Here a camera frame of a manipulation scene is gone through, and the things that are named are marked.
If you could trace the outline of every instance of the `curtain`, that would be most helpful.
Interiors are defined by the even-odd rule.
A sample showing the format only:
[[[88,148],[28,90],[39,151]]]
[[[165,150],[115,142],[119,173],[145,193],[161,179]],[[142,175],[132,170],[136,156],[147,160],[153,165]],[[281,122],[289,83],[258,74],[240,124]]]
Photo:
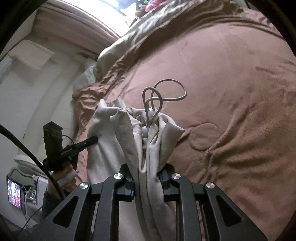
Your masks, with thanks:
[[[33,31],[94,58],[119,39],[100,20],[60,0],[49,0],[38,9]]]

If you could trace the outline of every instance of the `black cable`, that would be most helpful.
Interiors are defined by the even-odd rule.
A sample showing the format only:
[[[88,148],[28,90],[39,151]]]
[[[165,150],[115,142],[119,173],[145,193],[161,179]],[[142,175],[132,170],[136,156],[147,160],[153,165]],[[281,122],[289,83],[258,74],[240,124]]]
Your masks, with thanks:
[[[247,0],[244,0],[245,4],[247,5],[248,9],[252,9],[249,2]]]
[[[17,171],[19,174],[21,174],[23,177],[29,177],[29,178],[32,178],[32,176],[30,176],[29,174],[26,175],[25,173],[22,173],[19,169],[13,169],[13,171]]]
[[[69,136],[67,136],[67,135],[62,135],[63,137],[67,137],[67,138],[69,138],[71,141],[72,141],[72,143],[74,144],[74,141],[71,139],[71,137],[69,137]]]
[[[59,194],[60,198],[63,200],[64,196],[63,193],[59,187],[59,184],[53,177],[49,174],[48,171],[46,171],[43,168],[43,165],[38,161],[38,159],[30,152],[9,130],[7,130],[4,126],[0,124],[0,133],[4,135],[6,138],[8,138],[13,144],[15,144],[19,149],[21,149],[28,157],[32,159],[32,161],[35,162],[35,164],[44,172],[44,174],[48,177],[49,180],[51,180],[52,184],[57,190],[57,193]]]
[[[19,236],[19,234],[24,230],[24,228],[27,226],[28,222],[30,221],[30,219],[42,208],[42,206],[40,208],[38,208],[27,220],[27,222],[25,223],[25,225],[21,228],[21,230],[19,230],[19,232],[17,233],[17,236]]]

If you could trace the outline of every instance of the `white pillow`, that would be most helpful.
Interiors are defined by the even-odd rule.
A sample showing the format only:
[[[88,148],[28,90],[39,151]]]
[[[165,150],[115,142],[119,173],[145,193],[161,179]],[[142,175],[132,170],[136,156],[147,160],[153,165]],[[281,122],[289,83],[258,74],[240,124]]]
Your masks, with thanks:
[[[26,155],[19,154],[14,158],[14,161],[19,165],[32,169],[32,171],[43,173],[43,171],[35,164],[35,162]]]

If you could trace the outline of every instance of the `wrinkled fabric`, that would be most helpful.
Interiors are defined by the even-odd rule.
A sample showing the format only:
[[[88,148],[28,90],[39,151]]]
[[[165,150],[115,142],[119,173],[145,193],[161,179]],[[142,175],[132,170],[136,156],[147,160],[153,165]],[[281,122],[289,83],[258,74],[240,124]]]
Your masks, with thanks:
[[[216,183],[268,240],[293,240],[286,237],[296,227],[296,59],[274,26],[231,2],[193,4],[77,100],[90,118],[98,95],[142,108],[143,89],[163,78],[188,90],[161,110],[185,129],[168,162],[193,182]],[[178,85],[157,88],[182,94]]]
[[[145,11],[146,12],[151,11],[153,8],[157,7],[162,2],[163,2],[163,0],[150,0],[148,5],[145,8]]]
[[[156,28],[161,27],[165,22],[170,21],[173,17],[178,15],[179,12],[186,10],[193,2],[200,1],[168,0],[153,9],[152,16],[150,16],[150,13],[147,13],[143,17],[144,19],[147,18],[145,21],[139,21],[126,35],[122,36],[100,53],[96,65],[97,73],[94,73],[97,82],[102,81],[112,65],[114,65],[129,48],[136,45]]]
[[[142,138],[145,126],[144,109],[126,108],[121,99],[112,103],[100,100],[92,117],[88,137],[97,136],[98,144],[88,148],[87,173],[92,184],[103,182],[128,164],[135,180],[136,212],[124,215],[120,210],[120,229],[134,227],[132,237],[120,235],[120,240],[169,241],[175,239],[175,214],[164,203],[163,189],[157,173],[164,167],[184,130],[162,113],[149,128],[148,138]],[[137,217],[140,229],[130,219]]]
[[[76,91],[72,97],[75,101],[74,114],[78,120],[78,133],[75,142],[84,141],[89,131],[90,119],[98,107],[98,101],[105,96],[106,88],[99,83],[87,85],[86,87]],[[87,181],[86,164],[87,149],[78,154],[76,180],[78,182]]]

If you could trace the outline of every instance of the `bed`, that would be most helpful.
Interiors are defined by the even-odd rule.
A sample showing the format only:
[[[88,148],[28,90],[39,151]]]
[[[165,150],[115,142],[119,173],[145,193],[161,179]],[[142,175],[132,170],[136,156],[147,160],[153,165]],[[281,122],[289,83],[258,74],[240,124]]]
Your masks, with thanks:
[[[223,0],[175,0],[103,51],[95,69],[97,82],[73,94],[77,142],[101,98],[143,108],[146,86],[179,80],[187,98],[162,109],[185,129],[169,163],[191,181],[215,182],[268,240],[283,240],[295,225],[296,59],[267,18]],[[177,85],[159,91],[182,94]],[[104,181],[87,155],[79,180]],[[139,233],[129,222],[120,219],[121,240]]]

